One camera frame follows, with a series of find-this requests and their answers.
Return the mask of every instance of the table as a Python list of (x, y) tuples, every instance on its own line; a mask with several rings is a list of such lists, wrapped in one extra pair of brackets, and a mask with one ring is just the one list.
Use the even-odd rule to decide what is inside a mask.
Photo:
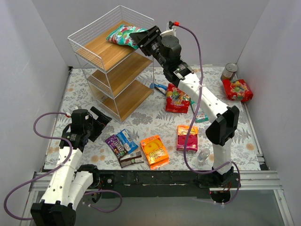
[[(200, 76), (199, 67), (192, 67), (198, 76)], [(256, 145), (251, 136), (251, 128), (247, 123), (247, 116), (240, 102), (233, 102), (226, 99), (220, 76), (223, 67), (204, 67), (204, 84), (223, 102), (229, 106), (236, 105), (240, 110), (238, 129), (231, 146), (231, 157), (237, 163), (240, 170), (260, 170), (257, 159)], [(150, 70), (146, 69), (138, 79), (150, 76)], [(168, 81), (163, 75), (161, 67), (155, 67), (155, 79), (159, 84), (167, 85)], [(192, 111), (189, 108), (187, 114), (170, 113), (165, 109), (165, 96), (154, 90), (151, 94), (122, 124), (112, 120), (103, 130), (101, 136), (93, 143), (89, 141), (86, 145), (84, 153), (78, 163), (78, 167), (82, 164), (94, 164), (100, 170), (121, 170), (116, 156), (113, 151), (104, 142), (109, 136), (127, 129), (129, 135), (134, 141), (140, 145), (140, 141), (147, 137), (159, 134), (164, 145), (167, 148), (170, 163), (160, 167), (158, 170), (188, 170), (185, 165), (183, 153), (176, 150), (177, 126), (180, 124), (189, 125), (192, 119)], [(72, 112), (76, 106), (84, 109), (90, 109), (92, 106), (97, 107), (89, 89), (88, 83), (81, 69), (73, 69), (67, 85), (66, 93), (63, 98), (61, 112)], [(63, 128), (70, 123), (71, 120), (65, 116), (58, 116), (53, 135), (60, 137)], [(213, 165), (214, 155), (211, 142), (206, 138), (205, 130), (210, 122), (196, 123), (198, 126), (198, 152), (187, 153), (187, 159), (190, 166), (197, 170), (210, 170)], [(56, 165), (59, 151), (59, 141), (52, 140), (48, 149), (45, 170), (53, 169)], [(210, 156), (205, 163), (200, 164), (197, 156), (202, 148), (210, 149)], [(134, 164), (124, 167), (123, 170), (150, 170), (145, 155), (143, 154), (144, 163)]]

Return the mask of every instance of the package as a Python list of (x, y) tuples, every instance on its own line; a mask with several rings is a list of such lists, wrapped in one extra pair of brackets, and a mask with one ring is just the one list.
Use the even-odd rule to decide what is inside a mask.
[(167, 112), (187, 113), (190, 105), (190, 98), (174, 84), (169, 83), (166, 91)]
[(105, 142), (112, 149), (112, 151), (115, 153), (118, 159), (121, 159), (127, 154), (127, 150), (118, 141), (116, 135), (110, 136), (108, 139), (105, 140)]
[(127, 131), (123, 129), (121, 132), (116, 134), (116, 136), (119, 138), (120, 142), (124, 146), (124, 148), (127, 150), (129, 154), (131, 154), (134, 150), (138, 148), (138, 145), (135, 144), (133, 139), (128, 135)]
[(246, 102), (253, 97), (252, 91), (243, 79), (234, 82), (223, 80), (222, 83), (224, 84), (226, 95), (229, 100)]
[[(192, 112), (195, 113), (197, 109), (197, 103), (193, 100), (190, 100), (190, 105), (192, 108)], [(208, 121), (208, 116), (203, 112), (200, 108), (198, 109), (198, 114), (196, 117), (196, 122)]]
[(126, 156), (124, 156), (123, 158), (121, 158), (118, 161), (119, 161), (121, 168), (123, 168), (125, 166), (144, 162), (140, 151), (134, 152), (131, 154), (127, 154)]
[(131, 39), (129, 36), (130, 33), (133, 32), (144, 32), (146, 29), (135, 27), (135, 26), (128, 26), (122, 24), (119, 28), (114, 30), (108, 37), (107, 40), (109, 42), (118, 44), (118, 45), (129, 45), (134, 49), (138, 49), (136, 43)]
[(141, 146), (152, 170), (169, 163), (169, 155), (159, 135), (142, 140)]
[[(178, 126), (177, 151), (184, 150), (184, 144), (189, 126)], [(198, 151), (198, 128), (193, 126), (190, 131), (189, 139), (186, 146), (187, 151)]]

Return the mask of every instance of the shelf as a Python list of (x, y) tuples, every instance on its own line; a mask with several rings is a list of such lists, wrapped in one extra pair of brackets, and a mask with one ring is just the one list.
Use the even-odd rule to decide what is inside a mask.
[[(128, 116), (152, 93), (152, 89), (144, 86), (138, 81), (133, 81), (121, 95), (115, 98), (121, 122)], [(106, 98), (103, 105), (111, 109), (118, 115), (114, 100)]]
[[(113, 98), (127, 87), (151, 63), (152, 61), (148, 58), (138, 53), (133, 53), (117, 67), (114, 67), (107, 73), (113, 92)], [(92, 82), (101, 90), (107, 91), (107, 88), (103, 84), (109, 87), (105, 74), (99, 70), (90, 75), (88, 81)]]
[(94, 63), (101, 69), (109, 71), (116, 64), (118, 64), (129, 54), (135, 51), (135, 49), (130, 46), (121, 46), (115, 43), (110, 43), (106, 39), (111, 32), (116, 30), (122, 24), (132, 25), (126, 21), (119, 22), (115, 26), (111, 27), (110, 29), (90, 41), (84, 46), (84, 48), (80, 48), (77, 53), (88, 61)]

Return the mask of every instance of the tin can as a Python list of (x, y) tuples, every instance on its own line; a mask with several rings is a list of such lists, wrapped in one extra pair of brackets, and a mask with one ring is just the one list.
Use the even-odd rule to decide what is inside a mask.
[(231, 80), (236, 74), (238, 67), (235, 63), (228, 63), (222, 72), (221, 80), (228, 79)]

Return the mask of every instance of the floral pattern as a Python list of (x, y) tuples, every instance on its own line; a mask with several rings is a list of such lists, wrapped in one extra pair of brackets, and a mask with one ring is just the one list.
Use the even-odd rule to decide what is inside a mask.
[[(193, 67), (196, 74), (200, 76), (199, 68)], [(235, 161), (240, 170), (260, 170), (257, 160), (256, 145), (252, 140), (251, 129), (247, 124), (246, 113), (240, 102), (229, 101), (224, 93), (220, 76), (223, 67), (204, 67), (204, 84), (223, 102), (229, 106), (236, 105), (239, 110), (238, 129), (231, 146), (231, 157)], [(167, 85), (168, 81), (163, 75), (161, 67), (155, 67), (156, 83)], [(152, 70), (147, 68), (137, 78), (138, 81), (144, 82), (149, 80), (152, 75)], [(192, 119), (192, 111), (189, 108), (188, 113), (171, 113), (166, 112), (166, 98), (162, 93), (157, 90), (154, 92), (132, 113), (132, 115), (120, 124), (116, 120), (112, 120), (103, 130), (100, 137), (93, 143), (89, 141), (86, 145), (84, 153), (78, 163), (78, 167), (82, 164), (97, 165), (100, 170), (121, 170), (116, 156), (112, 150), (104, 142), (109, 136), (120, 132), (122, 129), (127, 129), (129, 135), (139, 145), (137, 151), (141, 151), (140, 141), (159, 134), (163, 143), (165, 144), (170, 163), (160, 167), (159, 170), (187, 170), (185, 165), (183, 153), (176, 150), (176, 137), (177, 126), (180, 124), (189, 125)], [(108, 113), (103, 111), (94, 100), (90, 92), (89, 85), (80, 69), (73, 69), (70, 75), (70, 80), (66, 93), (63, 98), (62, 112), (72, 112), (76, 106), (81, 106), (84, 109), (90, 109), (92, 106), (97, 107), (103, 113), (109, 116)], [(63, 128), (70, 123), (71, 120), (63, 115), (58, 116), (54, 136), (60, 137)], [(198, 126), (198, 152), (187, 153), (187, 159), (190, 166), (198, 170), (210, 170), (213, 161), (213, 148), (211, 142), (206, 138), (205, 130), (210, 125), (210, 122), (196, 123)], [(53, 169), (56, 165), (58, 158), (58, 145), (57, 140), (52, 140), (48, 154), (46, 157), (44, 169)], [(197, 161), (197, 156), (202, 148), (210, 149), (210, 156), (204, 163)], [(146, 157), (143, 154), (144, 163), (134, 164), (123, 168), (123, 170), (150, 170)]]

